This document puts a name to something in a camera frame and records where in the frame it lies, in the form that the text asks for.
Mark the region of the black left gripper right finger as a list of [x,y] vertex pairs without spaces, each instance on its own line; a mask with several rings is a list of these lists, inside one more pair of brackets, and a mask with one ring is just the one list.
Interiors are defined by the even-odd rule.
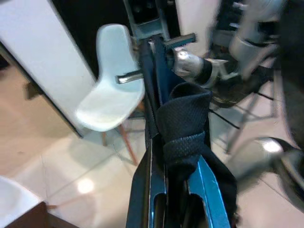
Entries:
[[188,179],[188,189],[189,194],[197,196],[203,204],[207,228],[230,228],[218,182],[203,157]]

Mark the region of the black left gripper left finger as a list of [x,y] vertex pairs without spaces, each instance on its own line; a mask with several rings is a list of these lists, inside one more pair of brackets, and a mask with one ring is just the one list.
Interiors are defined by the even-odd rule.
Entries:
[[133,175],[126,228],[165,228],[166,204],[162,141],[150,140]]

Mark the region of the navy T-shirt white lettering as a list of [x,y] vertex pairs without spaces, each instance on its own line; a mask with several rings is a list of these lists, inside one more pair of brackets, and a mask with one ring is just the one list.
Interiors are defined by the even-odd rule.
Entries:
[[210,149],[209,105],[212,94],[184,81],[167,66],[161,37],[140,43],[139,60],[147,93],[149,136],[161,136],[162,158],[168,175],[169,204],[181,215],[185,203],[184,183],[203,159],[217,182],[230,228],[235,228],[237,181]]

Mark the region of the dark brown wooden table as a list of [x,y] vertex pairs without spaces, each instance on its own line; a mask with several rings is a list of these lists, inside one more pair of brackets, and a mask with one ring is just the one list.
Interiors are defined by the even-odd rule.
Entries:
[[60,218],[49,212],[46,202],[40,202],[31,210],[30,228],[64,228]]

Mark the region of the white shell chair wooden legs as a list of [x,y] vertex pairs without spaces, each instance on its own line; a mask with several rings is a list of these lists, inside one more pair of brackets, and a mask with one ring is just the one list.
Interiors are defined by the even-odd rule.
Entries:
[[141,78],[123,84],[116,81],[117,76],[140,69],[128,28],[121,24],[100,27],[96,36],[96,53],[99,79],[78,105],[76,118],[85,128],[102,134],[103,146],[107,145],[106,133],[118,128],[134,165],[137,165],[123,122],[141,104],[145,94],[144,82]]
[[19,183],[0,176],[0,228],[33,209],[42,199]]

